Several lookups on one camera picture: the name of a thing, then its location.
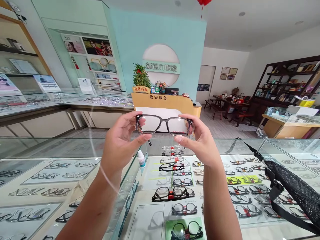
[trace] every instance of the hand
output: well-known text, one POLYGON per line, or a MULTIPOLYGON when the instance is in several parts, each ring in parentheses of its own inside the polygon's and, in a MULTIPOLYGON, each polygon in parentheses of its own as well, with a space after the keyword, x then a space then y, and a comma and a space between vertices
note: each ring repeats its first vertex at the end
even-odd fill
MULTIPOLYGON (((135 130, 135 117, 138 114, 142 114, 142 111, 123 114, 107 132, 101 158, 101 166, 105 173, 122 171, 138 148, 152 137, 152 134, 143 134, 130 142, 131 134, 135 130)), ((144 125, 143 120, 145 121, 144 118, 140 119, 140 125, 144 125)))
POLYGON ((181 146, 191 149, 197 158, 205 165, 210 167, 223 167, 219 151, 209 128, 196 116, 179 114, 179 117, 192 119, 193 127, 190 126, 188 134, 192 134, 194 130, 196 141, 183 136, 175 136, 174 140, 181 146))

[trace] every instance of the ceiling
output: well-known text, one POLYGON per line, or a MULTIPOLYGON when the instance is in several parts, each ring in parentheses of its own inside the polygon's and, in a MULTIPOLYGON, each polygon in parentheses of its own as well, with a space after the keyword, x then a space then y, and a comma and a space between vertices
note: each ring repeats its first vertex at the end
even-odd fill
POLYGON ((207 21, 204 46, 250 52, 320 24, 320 0, 102 0, 110 8, 207 21))

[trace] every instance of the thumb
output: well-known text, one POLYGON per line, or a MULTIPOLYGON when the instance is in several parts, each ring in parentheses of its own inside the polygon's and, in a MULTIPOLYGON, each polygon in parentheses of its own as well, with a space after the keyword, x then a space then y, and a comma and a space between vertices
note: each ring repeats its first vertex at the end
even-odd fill
POLYGON ((152 138, 152 134, 143 134, 137 137, 135 140, 129 143, 129 147, 132 150, 138 149, 142 144, 146 143, 152 138))
POLYGON ((175 136, 174 140, 181 146, 191 149, 193 152, 197 149, 197 142, 183 136, 175 136))

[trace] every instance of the doorway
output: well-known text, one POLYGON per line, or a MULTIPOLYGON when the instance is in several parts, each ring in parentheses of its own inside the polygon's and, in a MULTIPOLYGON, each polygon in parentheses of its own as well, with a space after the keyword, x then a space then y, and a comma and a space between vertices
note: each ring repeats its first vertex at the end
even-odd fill
POLYGON ((216 67, 201 65, 196 101, 200 104, 205 104, 206 100, 210 98, 210 92, 213 83, 214 72, 216 67))

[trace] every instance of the forearm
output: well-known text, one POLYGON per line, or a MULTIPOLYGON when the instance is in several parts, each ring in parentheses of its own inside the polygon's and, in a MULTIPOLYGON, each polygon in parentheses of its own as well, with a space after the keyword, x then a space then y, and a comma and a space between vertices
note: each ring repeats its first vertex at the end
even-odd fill
MULTIPOLYGON (((106 175, 114 187, 119 189, 121 171, 106 175)), ((77 210, 56 240, 101 240, 109 225, 116 198, 117 192, 110 186, 99 169, 77 210)))
POLYGON ((222 162, 217 163, 215 167, 204 166, 203 190, 203 214, 207 238, 241 240, 241 230, 229 195, 222 162))

